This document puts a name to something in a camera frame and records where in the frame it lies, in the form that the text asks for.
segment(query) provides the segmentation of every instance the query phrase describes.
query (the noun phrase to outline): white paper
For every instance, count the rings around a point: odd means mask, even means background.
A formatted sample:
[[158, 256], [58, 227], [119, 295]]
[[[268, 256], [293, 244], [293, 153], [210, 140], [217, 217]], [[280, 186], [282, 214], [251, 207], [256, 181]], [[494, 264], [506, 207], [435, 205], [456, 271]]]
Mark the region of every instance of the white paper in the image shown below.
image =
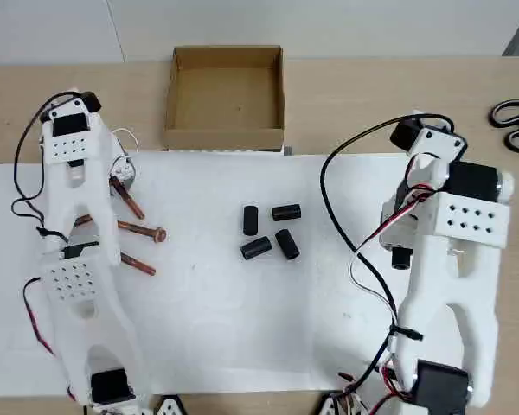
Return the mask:
[[[165, 227], [169, 236], [154, 244], [122, 232], [122, 250], [156, 267], [157, 275], [121, 265], [116, 281], [155, 393], [332, 389], [343, 386], [337, 371], [359, 374], [373, 358], [390, 317], [348, 280], [350, 251], [319, 190], [324, 159], [176, 152], [134, 158], [138, 177], [131, 193], [146, 213], [142, 223]], [[381, 204], [405, 165], [406, 158], [396, 155], [347, 155], [331, 164], [327, 191], [352, 240], [359, 243], [378, 225]], [[40, 166], [20, 166], [20, 177], [23, 188], [36, 189]], [[41, 241], [35, 221], [10, 212], [15, 198], [12, 167], [0, 165], [0, 396], [65, 394], [60, 365], [36, 342], [23, 306], [21, 288], [35, 269]], [[113, 202], [121, 220], [138, 222], [118, 197]], [[273, 222], [271, 208], [291, 203], [300, 203], [302, 218]], [[268, 236], [273, 246], [248, 261], [240, 254], [253, 239], [241, 230], [246, 204], [258, 206], [258, 237]], [[282, 228], [301, 252], [292, 261], [274, 238]], [[390, 254], [377, 242], [365, 255], [401, 302], [408, 272], [392, 270]], [[357, 275], [380, 289], [360, 265]], [[29, 299], [49, 334], [38, 284]], [[449, 310], [424, 335], [427, 357], [460, 364], [462, 347]], [[373, 400], [381, 393], [376, 376], [365, 393]]]

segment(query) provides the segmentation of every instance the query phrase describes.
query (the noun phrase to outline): open cardboard box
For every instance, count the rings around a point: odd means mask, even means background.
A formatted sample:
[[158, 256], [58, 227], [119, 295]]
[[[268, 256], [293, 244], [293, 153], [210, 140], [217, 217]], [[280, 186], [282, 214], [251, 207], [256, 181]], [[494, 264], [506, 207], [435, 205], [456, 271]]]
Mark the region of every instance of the open cardboard box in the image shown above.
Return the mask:
[[167, 100], [164, 143], [170, 150], [280, 150], [282, 48], [175, 48]]

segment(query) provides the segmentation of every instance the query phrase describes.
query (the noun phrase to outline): scissors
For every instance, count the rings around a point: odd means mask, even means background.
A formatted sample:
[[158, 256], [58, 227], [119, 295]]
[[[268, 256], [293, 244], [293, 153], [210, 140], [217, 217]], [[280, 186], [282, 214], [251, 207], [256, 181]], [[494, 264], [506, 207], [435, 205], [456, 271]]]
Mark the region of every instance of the scissors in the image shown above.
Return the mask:
[[[499, 118], [498, 113], [504, 108], [517, 108], [519, 109], [519, 99], [508, 99], [507, 101], [501, 102], [494, 106], [488, 114], [488, 120], [491, 125], [496, 128], [507, 128], [517, 125], [519, 127], [519, 115], [515, 115], [510, 118]], [[503, 138], [505, 146], [515, 153], [519, 153], [519, 144], [516, 140], [519, 138], [519, 129], [510, 132]]]

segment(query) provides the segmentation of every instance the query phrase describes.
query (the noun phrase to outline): copper bolt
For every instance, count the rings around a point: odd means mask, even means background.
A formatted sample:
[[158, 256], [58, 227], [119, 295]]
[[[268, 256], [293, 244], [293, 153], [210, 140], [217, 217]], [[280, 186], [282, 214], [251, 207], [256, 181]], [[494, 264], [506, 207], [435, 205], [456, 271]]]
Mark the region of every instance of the copper bolt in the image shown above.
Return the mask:
[[85, 223], [92, 222], [93, 217], [90, 214], [83, 214], [75, 219], [74, 227], [79, 227], [80, 225], [84, 225]]
[[154, 242], [164, 242], [167, 237], [167, 232], [162, 227], [157, 227], [156, 229], [152, 229], [149, 227], [141, 227], [140, 225], [135, 225], [129, 222], [123, 222], [122, 220], [118, 220], [118, 228], [125, 229], [129, 232], [138, 233], [144, 236], [150, 236]]
[[125, 201], [125, 203], [131, 208], [132, 212], [140, 219], [144, 219], [144, 212], [135, 202], [135, 200], [129, 195], [123, 183], [119, 181], [116, 176], [110, 177], [110, 186], [115, 188], [115, 191], [119, 193], [121, 199]]
[[[93, 218], [90, 214], [84, 214], [75, 220], [74, 227], [78, 227], [92, 221]], [[167, 232], [165, 232], [165, 229], [162, 227], [152, 229], [151, 227], [141, 227], [140, 225], [135, 225], [134, 223], [118, 220], [118, 228], [125, 229], [129, 232], [138, 233], [139, 235], [150, 236], [156, 243], [164, 242], [165, 238], [167, 238]]]
[[133, 257], [127, 255], [126, 253], [121, 253], [121, 262], [124, 262], [127, 265], [133, 266], [138, 270], [145, 272], [152, 277], [156, 275], [156, 270], [151, 266], [145, 264], [144, 262], [140, 262], [138, 259], [134, 259]]

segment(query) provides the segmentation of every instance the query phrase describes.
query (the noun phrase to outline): wooden table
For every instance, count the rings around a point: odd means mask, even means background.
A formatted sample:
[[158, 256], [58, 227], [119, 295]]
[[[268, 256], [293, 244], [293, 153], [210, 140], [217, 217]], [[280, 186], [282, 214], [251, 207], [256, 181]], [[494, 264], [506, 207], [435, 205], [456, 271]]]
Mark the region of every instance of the wooden table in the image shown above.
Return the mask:
[[[92, 90], [111, 126], [126, 126], [144, 150], [162, 149], [169, 64], [126, 63], [0, 67], [0, 163], [11, 163], [31, 112], [49, 95]], [[469, 140], [466, 158], [510, 170], [516, 179], [509, 246], [498, 292], [496, 378], [485, 414], [519, 413], [519, 155], [502, 145], [504, 131], [486, 122], [500, 100], [519, 98], [519, 58], [343, 59], [285, 62], [286, 139], [295, 153], [327, 153], [346, 137], [413, 108], [441, 112]], [[349, 148], [396, 151], [382, 131]], [[34, 128], [22, 160], [37, 162]], [[318, 393], [230, 393], [183, 396], [194, 414], [309, 414]], [[81, 414], [68, 399], [0, 399], [0, 414]]]

